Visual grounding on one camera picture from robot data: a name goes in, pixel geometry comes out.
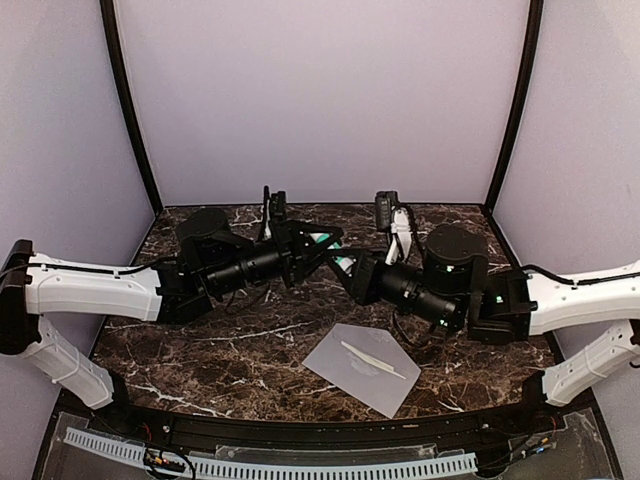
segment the black cable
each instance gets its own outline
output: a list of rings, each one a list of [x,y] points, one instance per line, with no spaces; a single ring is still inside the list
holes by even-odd
[[[522,450],[521,452],[518,453],[518,456],[515,458],[512,458],[511,460],[509,460],[508,462],[502,463],[500,465],[492,465],[490,467],[491,470],[503,470],[505,468],[510,467],[511,465],[514,465],[516,463],[518,463],[521,460],[524,460],[525,458],[530,458],[533,457],[534,455],[540,455],[544,452],[546,452],[549,448],[551,448],[552,444],[549,443],[550,439],[549,437],[546,437],[538,442],[536,442],[535,445],[532,445],[530,447],[525,448],[524,450]]]
[[[180,457],[188,466],[189,469],[191,471],[191,479],[195,480],[196,479],[196,469],[193,465],[193,463],[191,462],[191,460],[189,460],[189,458],[186,455],[183,455],[182,453],[178,452],[178,451],[172,451],[171,449],[167,449],[167,448],[160,448],[158,447],[153,447],[153,448],[158,448],[158,458],[160,458],[161,460],[164,460],[164,452],[169,452],[169,453],[173,453],[174,455],[177,455],[178,457]],[[151,456],[151,452],[149,451],[149,447],[145,447],[145,456],[146,455]],[[171,475],[168,473],[162,473],[158,471],[158,467],[153,463],[153,462],[149,462],[148,464],[145,464],[143,462],[144,465],[146,465],[147,467],[149,467],[151,469],[151,476],[158,479],[158,480],[175,480],[177,478],[182,477],[182,473],[184,473],[184,470],[182,472],[175,472],[175,475]]]
[[[544,275],[545,277],[547,277],[550,280],[553,280],[554,282],[558,282],[561,283],[562,285],[575,285],[575,282],[573,280],[570,280],[568,278],[564,278],[564,277],[560,277],[558,275],[556,275],[555,273],[551,273],[549,270],[546,270],[542,267],[539,267],[538,265],[533,265],[533,264],[529,264],[529,265],[525,265],[524,267],[521,267],[523,272],[527,272],[527,271],[534,271],[537,272],[541,275]]]
[[[586,287],[588,285],[597,285],[599,283],[614,282],[616,280],[626,280],[627,278],[640,277],[640,272],[631,272],[623,273],[621,275],[612,275],[611,277],[585,278],[583,280],[575,281],[556,275],[555,273],[552,273],[549,270],[546,270],[538,265],[529,264],[521,267],[521,269],[525,272],[529,270],[537,272],[541,275],[544,275],[548,279],[553,280],[554,282],[561,283],[562,285],[570,285],[572,287]]]
[[[96,420],[99,420],[100,423],[102,423],[102,425],[107,427],[107,429],[109,429],[111,431],[111,433],[113,433],[114,435],[117,435],[118,437],[128,438],[130,440],[135,440],[135,441],[142,441],[147,450],[149,449],[149,447],[151,447],[151,448],[155,448],[156,450],[158,450],[160,452],[166,451],[166,452],[169,452],[169,453],[173,453],[174,455],[177,455],[189,467],[189,470],[191,471],[191,480],[196,480],[196,477],[197,477],[196,467],[193,466],[193,463],[191,462],[191,460],[189,460],[189,457],[187,457],[180,450],[175,449],[175,448],[170,448],[170,447],[163,447],[162,445],[159,445],[157,443],[153,443],[151,441],[143,441],[143,440],[140,440],[139,438],[135,438],[135,437],[132,437],[132,436],[127,436],[127,435],[123,434],[122,432],[117,431],[115,428],[113,428],[111,425],[109,425],[103,418],[101,418],[99,415],[96,415],[95,412],[91,412],[91,417],[96,419]]]
[[[509,438],[520,437],[522,435],[527,434],[527,432],[507,432],[506,430],[502,430],[496,427],[489,427],[489,426],[482,427],[481,432],[496,432],[496,433],[499,433],[500,435],[504,435],[505,437],[509,437]]]
[[[0,272],[0,280],[2,280],[2,278],[4,278],[6,275],[8,275],[11,272],[15,272],[17,270],[21,270],[24,268],[32,268],[32,267],[44,267],[50,270],[64,270],[64,271],[70,271],[70,272],[84,272],[84,273],[99,273],[102,275],[113,275],[115,273],[115,275],[117,276],[126,276],[126,275],[133,275],[134,273],[139,273],[142,272],[143,270],[146,270],[148,268],[151,268],[155,265],[158,265],[160,263],[167,263],[170,261],[176,261],[176,257],[158,257],[154,260],[152,260],[149,263],[145,263],[143,265],[128,269],[128,270],[109,270],[106,268],[91,268],[91,267],[80,267],[77,265],[59,265],[59,264],[50,264],[50,263],[25,263],[23,265],[18,265],[16,267],[12,267],[12,268],[8,268],[7,270],[5,270],[4,272]]]
[[[626,280],[627,278],[640,277],[640,272],[624,273],[622,275],[613,275],[611,277],[604,278],[587,278],[584,280],[578,280],[578,286],[596,285],[598,283],[613,282],[615,280]]]
[[[397,233],[393,233],[393,238],[396,241],[396,245],[398,245],[398,257],[400,257],[400,261],[404,262],[405,260],[409,259],[409,255],[411,254],[411,251],[409,252],[405,252],[404,248],[402,248],[402,243],[400,242],[400,237],[398,236]]]
[[[400,326],[400,322],[398,321],[398,316],[397,316],[397,312],[398,309],[394,308],[393,311],[391,312],[391,320],[393,322],[393,326],[396,329],[396,331],[398,332],[398,334],[400,335],[400,337],[402,338],[402,340],[407,343],[408,345],[412,346],[413,348],[424,348],[427,345],[431,344],[431,339],[433,337],[433,332],[435,331],[437,325],[435,323],[432,323],[431,326],[429,327],[429,336],[423,341],[423,342],[414,342],[413,340],[411,340],[409,338],[409,335],[407,335],[407,333],[404,331],[404,329]]]
[[[253,307],[256,303],[258,303],[262,298],[264,298],[264,296],[269,293],[269,289],[271,288],[271,282],[267,282],[267,286],[266,288],[260,293],[260,295],[258,295],[256,298],[254,298],[253,300],[251,300],[249,303],[247,303],[246,305],[242,305],[241,307],[239,307],[237,310],[235,311],[229,311],[229,308],[231,307],[231,305],[233,305],[233,302],[236,298],[236,292],[234,291],[231,294],[231,298],[229,299],[229,301],[227,302],[227,305],[224,307],[224,313],[226,313],[227,315],[238,315],[241,312],[244,312],[245,310],[248,310],[249,308]]]
[[[420,253],[420,260],[424,260],[424,247],[422,243],[420,243],[420,236],[418,235],[418,222],[416,221],[416,215],[413,212],[413,208],[408,203],[401,203],[400,206],[407,211],[407,216],[409,217],[409,228],[411,229],[411,236],[413,237],[413,243],[416,244],[416,248],[418,249],[418,253]],[[406,252],[407,259],[411,254],[411,251]]]
[[[25,263],[23,265],[18,265],[17,267],[7,268],[4,272],[0,272],[0,280],[2,280],[4,277],[9,275],[10,273],[17,272],[18,270],[22,270],[23,268],[39,267],[39,266],[40,266],[39,263]]]
[[[528,442],[529,440],[531,440],[531,439],[534,437],[534,435],[535,435],[535,434],[536,434],[536,433],[535,433],[535,431],[534,431],[534,432],[529,433],[529,435],[527,435],[527,437],[526,437],[524,440],[522,440],[520,443],[518,443],[518,445],[516,445],[515,447],[513,447],[511,450],[509,450],[509,451],[508,451],[507,453],[505,453],[503,456],[501,456],[500,458],[498,458],[498,459],[496,459],[496,460],[493,460],[492,462],[485,463],[485,464],[484,464],[484,465],[482,465],[482,466],[478,466],[478,468],[482,468],[482,469],[485,469],[485,468],[491,468],[491,469],[497,469],[497,468],[500,468],[500,467],[501,467],[501,466],[499,465],[499,464],[500,464],[500,462],[502,462],[503,460],[506,460],[507,458],[511,457],[511,455],[513,455],[515,452],[517,452],[517,451],[518,451],[518,450],[520,450],[522,447],[524,447],[524,446],[527,444],[527,442]]]

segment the dark marble surface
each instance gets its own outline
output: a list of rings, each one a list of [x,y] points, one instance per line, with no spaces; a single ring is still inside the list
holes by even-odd
[[[455,223],[487,236],[492,270],[508,266],[478,207],[417,205],[414,209],[423,239],[440,223]],[[167,209],[156,221],[137,262],[176,253],[173,230],[196,210]],[[255,238],[259,207],[225,210],[235,232]],[[345,245],[384,246],[384,236],[375,231],[370,204],[291,205],[288,212],[292,219],[341,226]],[[290,290],[281,281],[271,282],[264,298],[234,315],[234,308],[255,299],[263,289],[240,292],[230,314],[223,304],[216,304],[210,314],[185,327],[111,317],[94,360],[122,374],[132,400],[141,406],[247,420],[383,419],[307,370],[302,361],[335,323],[390,329],[392,308],[383,303],[357,306],[325,266]],[[424,322],[403,320],[403,325],[416,338],[426,332]],[[422,374],[396,418],[517,402],[521,382],[553,363],[542,337],[488,347],[467,340],[463,331],[444,345],[436,338],[425,349],[404,347]]]

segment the white robot arm segment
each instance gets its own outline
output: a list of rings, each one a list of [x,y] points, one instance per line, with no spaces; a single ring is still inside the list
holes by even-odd
[[[398,257],[401,257],[403,260],[406,259],[411,251],[411,227],[409,225],[407,210],[404,208],[395,208],[392,215],[391,245],[387,252],[387,258],[385,259],[387,265],[396,263]]]
[[[573,357],[545,370],[542,391],[546,402],[558,407],[567,405],[579,393],[640,356],[639,340],[629,320],[614,322]]]
[[[27,270],[32,278],[25,292],[27,312],[30,314],[79,312],[122,315],[142,321],[155,321],[158,318],[162,297],[156,291],[160,287],[160,279],[153,269],[118,275],[118,272],[125,272],[127,268],[67,262],[43,254],[33,256],[30,263],[42,265]],[[77,270],[48,268],[46,265],[74,267]]]
[[[73,392],[93,410],[113,401],[114,385],[107,370],[80,353],[46,318],[40,320],[38,332],[42,340],[30,344],[18,357],[44,372],[53,383]]]
[[[593,285],[577,284],[585,279],[633,273],[640,275],[640,261],[612,270],[564,277],[575,281],[573,286],[539,273],[532,274],[527,288],[530,299],[538,308],[531,312],[529,334],[541,335],[572,325],[640,318],[640,276]]]

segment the cable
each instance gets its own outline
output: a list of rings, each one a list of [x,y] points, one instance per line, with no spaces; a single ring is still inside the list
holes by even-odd
[[[5,276],[7,276],[11,272],[15,272],[17,270],[22,270],[24,268],[38,268],[44,267],[50,270],[65,270],[70,272],[84,272],[84,273],[99,273],[102,275],[117,275],[117,276],[126,276],[133,275],[134,273],[142,272],[148,268],[154,267],[160,263],[167,263],[171,261],[176,261],[176,257],[158,257],[155,260],[152,260],[149,263],[145,263],[143,265],[130,268],[128,270],[109,270],[106,268],[91,268],[91,267],[80,267],[77,265],[64,265],[64,264],[50,264],[50,263],[25,263],[23,265],[18,265],[16,267],[8,268],[4,272],[0,272],[0,280],[2,280]]]
[[[392,236],[396,241],[396,245],[398,246],[398,256],[400,257],[400,261],[404,262],[405,260],[408,260],[409,255],[407,255],[407,253],[411,254],[411,251],[404,251],[404,248],[402,248],[402,243],[400,242],[400,236],[397,233],[393,233]]]
[[[2,280],[4,277],[9,275],[10,273],[17,272],[18,270],[22,270],[23,268],[39,267],[39,266],[40,264],[38,263],[25,263],[23,265],[18,265],[17,267],[7,268],[4,272],[0,272],[0,280]]]
[[[422,246],[422,243],[420,243],[420,237],[418,236],[418,222],[416,221],[416,215],[413,212],[413,208],[411,208],[408,203],[401,203],[400,207],[404,208],[407,211],[407,216],[409,217],[409,228],[411,229],[413,243],[416,244],[418,253],[420,253],[420,260],[424,260],[424,247]],[[411,250],[407,252],[407,258],[405,260],[409,259],[409,255],[411,255]]]
[[[99,420],[102,425],[107,427],[107,429],[110,430],[111,433],[117,435],[118,437],[128,438],[130,440],[135,440],[135,441],[140,441],[140,439],[138,439],[138,438],[127,436],[127,435],[123,434],[122,432],[117,431],[115,428],[113,428],[111,425],[109,425],[103,418],[101,418],[100,416],[96,415],[95,412],[91,412],[91,417],[96,419],[96,420]],[[146,423],[142,423],[142,424],[138,425],[138,428],[140,428],[140,427],[145,428],[145,430],[147,430],[148,437],[150,438],[151,437],[151,429],[149,429],[149,426]],[[189,460],[189,457],[187,457],[180,450],[175,449],[175,448],[163,447],[162,445],[159,445],[157,443],[153,443],[151,440],[149,440],[147,442],[143,442],[143,443],[145,445],[145,453],[146,453],[147,450],[149,450],[149,447],[151,447],[151,448],[155,448],[156,450],[158,450],[160,452],[160,455],[162,455],[162,452],[169,452],[169,453],[173,453],[174,455],[177,455],[178,457],[180,457],[187,464],[187,466],[189,467],[189,470],[191,471],[191,480],[196,480],[196,477],[197,477],[196,467],[193,466],[193,463],[191,462],[191,460]]]
[[[402,340],[407,343],[408,345],[412,346],[413,348],[419,348],[422,349],[428,345],[431,344],[431,339],[433,338],[433,332],[435,331],[435,329],[437,328],[437,324],[432,323],[431,326],[429,327],[429,336],[422,342],[414,342],[413,340],[411,340],[409,338],[409,335],[407,335],[407,333],[404,331],[404,329],[400,326],[400,322],[398,321],[398,316],[397,316],[397,312],[398,309],[394,308],[393,311],[391,312],[391,321],[393,323],[393,327],[396,329],[396,331],[398,332],[398,334],[400,335],[400,337],[402,338]]]
[[[244,312],[245,310],[248,310],[249,308],[253,307],[256,303],[258,303],[267,293],[269,293],[269,289],[270,288],[271,288],[271,282],[267,282],[266,288],[260,293],[260,295],[258,295],[256,298],[251,300],[246,305],[242,305],[237,310],[231,312],[231,311],[229,311],[229,309],[230,309],[231,305],[233,305],[233,302],[234,302],[234,300],[236,298],[236,291],[234,291],[231,294],[231,298],[227,302],[227,305],[224,307],[224,313],[226,313],[227,315],[238,315],[239,313]]]
[[[507,458],[509,458],[511,455],[513,455],[514,453],[516,453],[518,450],[522,449],[522,447],[524,447],[527,443],[529,443],[529,441],[536,435],[535,429],[530,431],[530,433],[527,435],[527,437],[522,440],[520,443],[518,443],[515,447],[513,447],[511,450],[509,450],[506,454],[504,454],[502,457],[493,460],[489,463],[486,463],[482,466],[479,466],[478,468],[482,468],[482,469],[486,469],[489,468],[490,470],[497,470],[497,469],[502,469],[502,468],[506,468],[509,467],[511,465],[513,465],[514,463],[519,462],[520,460],[524,460],[525,458],[528,458],[531,455],[538,455],[540,453],[543,453],[547,448],[549,448],[549,446],[551,445],[551,440],[555,438],[556,433],[558,432],[558,421],[556,420],[556,418],[553,415],[549,416],[549,419],[551,420],[551,423],[553,424],[553,432],[551,433],[550,436],[545,436],[542,439],[538,440],[534,445],[527,447],[526,449],[522,450],[520,456],[508,460],[505,463],[500,463],[503,460],[506,460]]]
[[[156,466],[158,460],[160,461],[160,467],[161,468],[165,468],[165,469],[167,469],[167,468],[166,467],[162,467],[162,465],[169,465],[170,463],[176,463],[176,462],[172,462],[171,460],[167,460],[167,459],[164,458],[164,452],[165,451],[167,451],[169,453],[173,453],[173,454],[177,455],[178,457],[180,457],[189,466],[189,469],[191,471],[191,479],[192,480],[196,480],[196,469],[193,466],[193,463],[191,463],[191,460],[189,460],[189,458],[186,455],[183,455],[182,453],[177,452],[177,451],[171,451],[170,449],[167,449],[167,448],[160,448],[158,450],[158,455],[155,458],[153,458],[152,453],[149,451],[149,448],[148,447],[145,448],[145,451],[144,451],[145,458],[144,458],[142,463],[143,463],[143,465],[145,465],[145,466],[147,466],[147,467],[149,467],[151,469],[151,472],[152,472],[151,474],[149,474],[149,472],[147,472],[147,474],[149,476],[151,476],[153,478],[156,478],[158,480],[175,480],[177,478],[180,478],[182,476],[182,473],[184,473],[184,471],[187,469],[187,467],[185,466],[181,472],[176,471],[175,473],[177,475],[170,475],[170,474],[167,474],[167,473],[159,472],[157,470],[158,467]]]
[[[544,275],[545,277],[547,277],[550,280],[553,280],[554,282],[558,282],[562,285],[570,285],[572,287],[586,287],[588,285],[597,285],[599,283],[614,282],[616,280],[626,280],[627,278],[640,277],[640,272],[631,272],[631,273],[623,273],[621,275],[612,275],[611,277],[585,278],[583,280],[575,281],[569,278],[556,275],[555,273],[552,273],[549,270],[546,270],[538,265],[529,264],[529,265],[525,265],[524,267],[521,267],[521,269],[524,272],[528,270],[532,270],[541,275]]]
[[[502,462],[503,460],[506,460],[507,458],[509,458],[511,455],[513,455],[515,452],[517,452],[518,450],[520,450],[522,447],[524,447],[526,445],[526,443],[531,440],[535,435],[535,432],[529,433],[529,435],[527,435],[527,437],[522,440],[520,443],[518,443],[515,447],[513,447],[511,450],[509,450],[507,453],[505,453],[503,456],[501,456],[500,458],[489,462],[489,463],[485,463],[484,465],[482,465],[482,467],[478,467],[478,468],[487,468],[487,467],[491,467],[491,469],[497,469],[500,468],[499,463]]]
[[[541,275],[544,275],[549,280],[553,280],[554,282],[561,283],[562,285],[574,286],[576,284],[573,280],[570,280],[570,279],[564,278],[564,277],[560,277],[560,276],[556,275],[555,273],[551,273],[549,270],[546,270],[546,269],[544,269],[542,267],[539,267],[538,265],[533,265],[533,264],[525,265],[524,267],[521,267],[521,270],[523,272],[527,272],[529,270],[537,272],[537,273],[539,273]]]

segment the black frame edge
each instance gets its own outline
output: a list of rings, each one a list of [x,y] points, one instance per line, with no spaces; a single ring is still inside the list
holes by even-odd
[[[520,59],[520,69],[518,70],[518,79],[513,94],[511,110],[509,111],[509,120],[502,139],[502,146],[498,154],[491,185],[485,199],[484,206],[493,212],[498,203],[500,190],[504,184],[509,161],[513,153],[513,147],[518,136],[524,105],[527,100],[527,92],[531,81],[531,73],[533,71],[533,62],[536,56],[536,48],[538,46],[538,36],[540,34],[540,24],[542,23],[542,9],[544,0],[531,0],[529,4],[529,17],[527,19],[527,30],[524,37],[524,46],[522,48],[522,57]]]
[[[511,245],[507,241],[507,238],[504,236],[504,233],[502,232],[502,228],[500,228],[500,225],[498,225],[498,222],[496,222],[496,219],[494,218],[491,210],[489,210],[489,208],[484,205],[480,207],[480,210],[482,211],[484,218],[487,220],[487,223],[489,224],[489,228],[491,229],[496,239],[498,240],[498,243],[500,244],[500,248],[502,248],[505,256],[507,257],[507,260],[509,260],[511,267],[519,268],[521,266],[520,262],[518,262],[518,258],[516,257],[515,252],[513,251],[513,249],[511,248]],[[553,332],[545,333],[544,337],[547,340],[547,343],[549,344],[549,349],[551,350],[551,353],[553,354],[553,360],[556,363],[564,362],[565,360],[564,355],[562,354],[562,350],[560,349],[558,340],[556,339],[556,336],[553,334]]]
[[[131,89],[127,79],[127,71],[124,66],[124,57],[122,56],[122,48],[120,45],[120,36],[118,34],[118,23],[116,20],[115,7],[113,0],[100,0],[100,11],[102,12],[102,24],[104,26],[104,35],[107,40],[107,49],[109,50],[109,59],[111,60],[111,70],[113,79],[118,91],[120,99],[120,107],[122,108],[122,116],[124,117],[129,133],[129,141],[136,157],[138,170],[142,177],[142,183],[147,192],[149,203],[153,212],[159,215],[164,209],[158,186],[153,178],[151,164],[147,151],[144,148],[138,117],[133,106],[133,98],[131,97]]]

